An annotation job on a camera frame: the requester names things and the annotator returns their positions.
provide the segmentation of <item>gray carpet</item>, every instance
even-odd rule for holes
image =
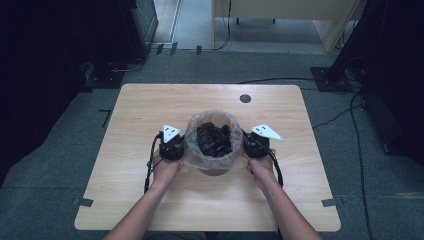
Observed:
[[[311,78],[312,66],[330,66],[332,55],[203,52],[150,54],[124,83],[239,83],[265,78]],[[270,80],[256,84],[296,84],[312,126],[349,108],[351,93],[321,93],[311,80]],[[80,93],[47,141],[9,171],[0,190],[0,239],[100,239],[104,231],[78,231],[74,220],[106,127],[99,109],[113,109],[119,90]],[[357,98],[354,105],[360,105]],[[384,153],[369,113],[353,110],[364,163],[365,191],[374,239],[424,239],[424,167]],[[369,239],[361,197],[355,129],[349,112],[314,129],[337,201],[341,229],[324,239]]]

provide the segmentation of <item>person's hand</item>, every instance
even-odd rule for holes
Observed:
[[[278,183],[274,175],[273,162],[270,156],[260,159],[250,158],[245,152],[243,157],[248,160],[247,171],[254,175],[256,185],[263,190],[263,187],[271,182]]]
[[[155,153],[153,154],[152,168],[153,168],[154,180],[152,185],[158,184],[159,186],[168,188],[171,185],[172,181],[174,181],[175,177],[177,176],[177,173],[180,170],[180,164],[183,158],[177,161],[163,159],[159,155],[159,150],[156,150]]]

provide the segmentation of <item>person's arm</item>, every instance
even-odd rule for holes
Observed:
[[[256,185],[262,190],[274,214],[284,240],[321,239],[315,229],[303,217],[286,192],[278,184],[270,157],[248,159],[247,170],[254,174]]]
[[[154,180],[149,190],[137,201],[125,217],[106,235],[105,240],[137,239],[144,236],[160,201],[179,170],[181,161],[160,160],[155,152]]]

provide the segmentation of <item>floor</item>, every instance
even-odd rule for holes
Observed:
[[[153,47],[164,43],[171,47],[178,42],[177,49],[196,49],[202,46],[212,49],[212,1],[210,0],[154,0],[159,27],[156,35],[167,35],[166,39],[154,39]],[[277,19],[215,18],[215,48],[223,46],[230,26],[230,41],[222,51],[272,52],[299,54],[326,53],[315,31],[312,21]],[[344,41],[352,30],[353,22],[346,27]]]

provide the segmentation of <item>white triangular tag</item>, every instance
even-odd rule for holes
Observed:
[[[252,132],[258,134],[261,137],[284,140],[284,138],[280,136],[280,134],[276,133],[274,130],[272,130],[272,128],[268,127],[266,124],[258,125],[250,129],[252,130]]]
[[[180,132],[181,132],[180,129],[164,124],[163,125],[163,141],[165,143],[171,141],[171,139],[177,136]]]

